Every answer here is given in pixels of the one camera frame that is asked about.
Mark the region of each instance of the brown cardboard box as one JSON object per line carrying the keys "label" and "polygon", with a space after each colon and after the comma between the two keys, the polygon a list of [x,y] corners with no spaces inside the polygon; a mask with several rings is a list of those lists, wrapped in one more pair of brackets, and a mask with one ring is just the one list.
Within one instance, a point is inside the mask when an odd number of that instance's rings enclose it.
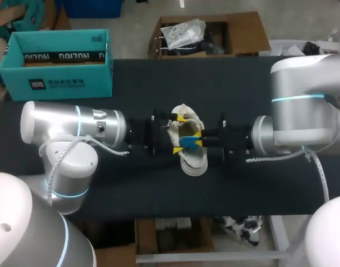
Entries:
{"label": "brown cardboard box", "polygon": [[54,0],[45,0],[45,15],[40,25],[40,29],[54,29],[57,18],[57,8]]}
{"label": "brown cardboard box", "polygon": [[54,30],[60,31],[60,30],[67,30],[67,29],[72,29],[72,28],[71,28],[71,25],[70,25],[70,21],[68,20],[66,10],[62,5],[61,6],[61,12],[60,12],[60,15],[57,19]]}
{"label": "brown cardboard box", "polygon": [[157,254],[161,253],[199,253],[211,252],[213,242],[209,219],[201,217],[199,220],[192,219],[192,229],[178,230],[179,235],[186,236],[192,243],[192,248],[184,250],[166,250],[160,251],[157,243],[157,234],[154,220],[140,219],[137,220],[137,238],[139,245],[139,254]]}
{"label": "brown cardboard box", "polygon": [[164,57],[159,50],[162,47],[161,27],[167,24],[178,24],[192,19],[201,19],[212,32],[213,42],[224,48],[224,55],[208,55],[207,57],[228,57],[241,55],[257,55],[260,51],[270,51],[263,24],[258,12],[233,13],[211,16],[169,16],[161,17],[149,40],[148,57],[150,59]]}
{"label": "brown cardboard box", "polygon": [[126,232],[119,235],[119,224],[101,223],[95,221],[76,223],[75,225],[89,239],[95,248],[97,267],[135,267],[137,249],[136,222],[124,223]]}

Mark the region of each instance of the shoes on floor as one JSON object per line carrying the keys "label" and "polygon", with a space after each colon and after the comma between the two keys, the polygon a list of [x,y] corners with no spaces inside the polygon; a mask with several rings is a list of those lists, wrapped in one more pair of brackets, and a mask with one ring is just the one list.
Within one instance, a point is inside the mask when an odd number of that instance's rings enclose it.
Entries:
{"label": "shoes on floor", "polygon": [[[185,104],[176,106],[172,113],[177,113],[187,120],[187,122],[169,121],[168,130],[174,147],[180,146],[179,138],[183,136],[193,136],[204,129],[203,122],[197,114]],[[195,150],[183,149],[179,152],[182,170],[190,176],[200,176],[208,168],[207,149],[199,147]]]}
{"label": "shoes on floor", "polygon": [[259,245],[259,230],[263,224],[262,216],[247,216],[235,219],[225,216],[216,217],[214,221],[220,224],[226,233],[234,234],[253,246]]}

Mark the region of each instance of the blue object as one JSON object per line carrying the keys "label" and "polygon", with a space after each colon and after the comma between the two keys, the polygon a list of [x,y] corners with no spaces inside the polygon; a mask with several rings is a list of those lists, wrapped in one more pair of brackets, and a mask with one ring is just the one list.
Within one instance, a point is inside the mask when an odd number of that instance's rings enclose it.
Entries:
{"label": "blue object", "polygon": [[18,4],[25,4],[27,8],[23,19],[0,26],[0,38],[5,39],[7,42],[13,32],[38,31],[45,15],[43,0],[4,0],[1,4],[1,9]]}
{"label": "blue object", "polygon": [[199,137],[196,136],[183,136],[179,138],[180,147],[184,149],[198,149],[200,148],[199,145],[196,144],[196,141],[199,140]]}
{"label": "blue object", "polygon": [[[107,29],[14,32],[0,64],[0,74],[14,101],[111,97],[113,59],[109,44]],[[67,55],[66,51],[82,51],[83,54],[96,51],[95,54],[104,58],[105,63],[23,66],[24,57],[28,57],[23,53],[41,54],[47,58],[48,53],[53,52],[63,58],[61,56]]]}
{"label": "blue object", "polygon": [[271,102],[279,102],[279,101],[295,100],[295,99],[303,99],[303,98],[324,98],[324,95],[288,96],[288,97],[274,98],[271,100]]}
{"label": "blue object", "polygon": [[63,0],[62,3],[69,18],[118,18],[122,0]]}

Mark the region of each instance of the black mat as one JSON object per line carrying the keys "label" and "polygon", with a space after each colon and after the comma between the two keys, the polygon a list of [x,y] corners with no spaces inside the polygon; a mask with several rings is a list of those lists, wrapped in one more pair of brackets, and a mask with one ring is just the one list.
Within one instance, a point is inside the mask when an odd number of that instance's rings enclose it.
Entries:
{"label": "black mat", "polygon": [[[215,127],[221,112],[231,123],[251,123],[270,114],[270,68],[280,59],[117,60],[113,98],[66,102],[136,117],[186,103],[206,127]],[[0,171],[39,174],[37,148],[24,144],[19,134],[22,107],[9,102],[0,108]],[[190,177],[178,156],[132,159],[103,151],[99,156],[96,177],[75,219],[311,214],[323,204],[316,167],[304,157],[235,164],[224,172],[221,150],[209,149],[207,172]],[[331,197],[339,196],[340,156],[321,160]]]}

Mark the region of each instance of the white shoe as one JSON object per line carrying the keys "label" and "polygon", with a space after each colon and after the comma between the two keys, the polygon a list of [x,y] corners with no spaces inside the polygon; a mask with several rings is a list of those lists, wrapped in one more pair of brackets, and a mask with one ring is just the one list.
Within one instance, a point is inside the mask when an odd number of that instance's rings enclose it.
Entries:
{"label": "white shoe", "polygon": [[[187,122],[169,121],[168,133],[175,147],[180,146],[180,137],[192,136],[204,130],[203,122],[198,118],[192,108],[185,104],[175,107],[171,113],[180,114]],[[182,150],[179,152],[182,170],[190,176],[200,176],[208,168],[207,149],[200,147],[194,151]]]}

